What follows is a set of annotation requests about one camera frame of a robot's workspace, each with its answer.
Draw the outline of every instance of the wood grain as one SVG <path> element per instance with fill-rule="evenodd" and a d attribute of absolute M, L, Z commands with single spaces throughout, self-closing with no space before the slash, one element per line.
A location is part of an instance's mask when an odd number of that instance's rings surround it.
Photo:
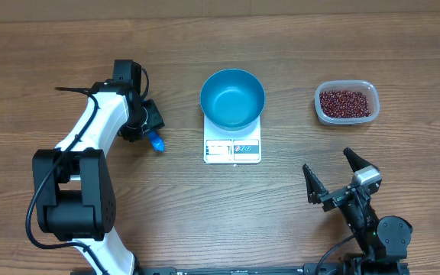
<path fill-rule="evenodd" d="M 0 0 L 0 23 L 440 11 L 440 0 Z"/>
<path fill-rule="evenodd" d="M 350 146 L 383 174 L 377 214 L 415 229 L 412 274 L 440 273 L 440 13 L 428 13 L 0 24 L 0 274 L 88 267 L 73 249 L 40 251 L 26 239 L 31 158 L 85 108 L 82 96 L 53 87 L 90 86 L 124 58 L 147 68 L 166 122 L 164 154 L 117 138 L 107 159 L 115 227 L 145 267 L 317 261 L 349 232 L 338 212 L 306 202 L 301 167 L 309 163 L 331 190 L 344 186 Z M 199 90 L 228 67 L 251 71 L 267 92 L 259 165 L 202 162 Z M 377 120 L 319 124 L 313 94 L 333 79 L 372 82 Z M 332 260 L 357 250 L 350 243 Z"/>

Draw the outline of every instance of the black cable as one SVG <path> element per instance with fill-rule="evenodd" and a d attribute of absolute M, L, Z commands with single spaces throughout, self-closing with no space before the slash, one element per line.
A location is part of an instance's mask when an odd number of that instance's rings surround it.
<path fill-rule="evenodd" d="M 25 230 L 27 232 L 27 236 L 28 236 L 28 239 L 30 240 L 30 242 L 34 246 L 36 246 L 37 248 L 41 248 L 41 249 L 57 249 L 57 248 L 68 248 L 68 247 L 80 247 L 80 248 L 82 248 L 82 251 L 83 252 L 88 252 L 89 256 L 95 262 L 95 264 L 99 268 L 99 270 L 104 275 L 106 275 L 106 274 L 108 274 L 108 271 L 105 270 L 105 268 L 99 262 L 99 259 L 94 254 L 94 252 L 91 249 L 89 249 L 88 245 L 85 245 L 85 244 L 83 244 L 81 242 L 77 242 L 77 241 L 67 242 L 67 243 L 63 243 L 63 244 L 42 244 L 39 241 L 37 241 L 37 239 L 35 239 L 34 235 L 31 233 L 31 215 L 33 213 L 35 204 L 37 203 L 38 196 L 42 193 L 42 190 L 44 189 L 45 184 L 49 180 L 49 178 L 52 175 L 52 173 L 55 172 L 55 170 L 56 170 L 57 166 L 60 164 L 60 162 L 73 149 L 73 147 L 76 146 L 76 144 L 81 140 L 81 138 L 83 137 L 84 133 L 86 132 L 88 127 L 91 125 L 91 122 L 95 118 L 96 113 L 98 112 L 98 109 L 99 109 L 98 101 L 96 100 L 96 98 L 92 94 L 87 92 L 88 91 L 87 88 L 56 87 L 56 89 L 59 90 L 59 91 L 71 91 L 71 92 L 78 92 L 78 93 L 81 93 L 83 95 L 87 95 L 90 99 L 92 99 L 94 101 L 95 105 L 94 105 L 94 109 L 92 110 L 92 114 L 89 117 L 88 121 L 84 124 L 84 126 L 81 129 L 81 131 L 76 135 L 76 137 L 71 142 L 71 144 L 66 148 L 66 150 L 64 150 L 60 154 L 60 156 L 53 162 L 52 167 L 49 169 L 49 171 L 45 175 L 44 179 L 42 180 L 42 183 L 38 187 L 38 189 L 35 192 L 33 198 L 31 198 L 30 205 L 28 206 L 28 210 L 27 210 L 27 218 L 26 218 L 26 222 L 25 222 Z"/>
<path fill-rule="evenodd" d="M 340 243 L 336 244 L 333 248 L 331 248 L 329 251 L 327 251 L 322 258 L 319 260 L 319 263 L 317 264 L 317 267 L 315 268 L 315 275 L 319 275 L 319 271 L 320 271 L 320 267 L 322 266 L 322 264 L 324 263 L 324 260 L 327 259 L 327 257 L 334 251 L 338 250 L 342 245 L 344 245 L 345 243 L 347 243 L 348 241 L 352 240 L 353 238 L 356 237 L 356 234 L 353 234 L 347 238 L 345 238 L 344 240 L 342 240 Z"/>
<path fill-rule="evenodd" d="M 145 68 L 142 67 L 142 72 L 144 72 L 145 75 L 145 79 L 147 80 L 147 83 L 145 84 L 145 90 L 144 90 L 144 94 L 141 96 L 142 101 L 145 100 L 145 97 L 147 96 L 147 94 L 149 93 L 149 75 L 147 73 L 147 71 L 145 70 Z"/>

